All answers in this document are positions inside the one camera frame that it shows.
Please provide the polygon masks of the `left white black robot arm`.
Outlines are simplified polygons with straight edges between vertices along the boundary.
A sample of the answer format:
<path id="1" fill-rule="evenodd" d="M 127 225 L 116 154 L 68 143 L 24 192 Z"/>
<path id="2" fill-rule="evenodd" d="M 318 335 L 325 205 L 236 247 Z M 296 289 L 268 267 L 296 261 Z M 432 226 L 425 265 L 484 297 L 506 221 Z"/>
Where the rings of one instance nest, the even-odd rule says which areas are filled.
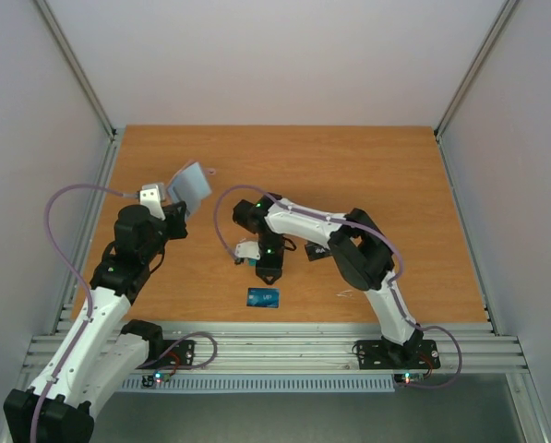
<path id="1" fill-rule="evenodd" d="M 90 281 L 90 295 L 54 357 L 24 389 L 4 402 L 15 442 L 87 442 L 105 403 L 139 366 L 154 367 L 165 356 L 162 327 L 144 320 L 125 324 L 109 343 L 118 322 L 136 301 L 163 258 L 168 241 L 183 239 L 186 204 L 167 205 L 156 217 L 137 204 L 122 208 L 114 241 Z"/>

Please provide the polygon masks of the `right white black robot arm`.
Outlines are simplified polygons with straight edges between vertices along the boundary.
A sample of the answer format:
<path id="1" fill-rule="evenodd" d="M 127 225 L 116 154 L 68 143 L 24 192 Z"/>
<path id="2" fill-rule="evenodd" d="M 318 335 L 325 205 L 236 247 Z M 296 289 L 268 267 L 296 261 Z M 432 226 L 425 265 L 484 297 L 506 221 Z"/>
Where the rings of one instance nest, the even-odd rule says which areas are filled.
<path id="1" fill-rule="evenodd" d="M 239 201 L 233 209 L 233 221 L 258 237 L 252 251 L 238 245 L 236 259 L 254 259 L 256 275 L 268 285 L 282 276 L 287 235 L 323 247 L 345 282 L 364 292 L 377 316 L 381 327 L 378 358 L 396 369 L 417 360 L 424 333 L 396 284 L 394 250 L 364 211 L 326 213 L 277 195 L 256 203 Z"/>

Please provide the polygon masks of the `blue VIP credit card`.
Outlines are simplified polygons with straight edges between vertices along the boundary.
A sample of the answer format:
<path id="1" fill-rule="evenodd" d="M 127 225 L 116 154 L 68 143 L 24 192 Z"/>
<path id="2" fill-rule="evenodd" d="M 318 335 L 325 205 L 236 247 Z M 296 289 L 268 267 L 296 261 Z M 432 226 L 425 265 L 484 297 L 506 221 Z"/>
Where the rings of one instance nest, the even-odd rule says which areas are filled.
<path id="1" fill-rule="evenodd" d="M 278 308 L 280 290 L 276 288 L 249 288 L 246 296 L 247 307 Z"/>

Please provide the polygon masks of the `pink leather card holder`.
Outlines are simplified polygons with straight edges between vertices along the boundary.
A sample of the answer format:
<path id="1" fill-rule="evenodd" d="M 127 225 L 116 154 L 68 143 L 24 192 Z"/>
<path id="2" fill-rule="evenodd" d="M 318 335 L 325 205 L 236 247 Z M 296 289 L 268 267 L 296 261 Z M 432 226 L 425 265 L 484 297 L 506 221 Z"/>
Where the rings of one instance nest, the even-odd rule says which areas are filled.
<path id="1" fill-rule="evenodd" d="M 166 186 L 167 196 L 174 204 L 185 202 L 185 220 L 194 215 L 202 200 L 212 193 L 209 178 L 215 174 L 214 168 L 190 161 L 169 181 Z"/>

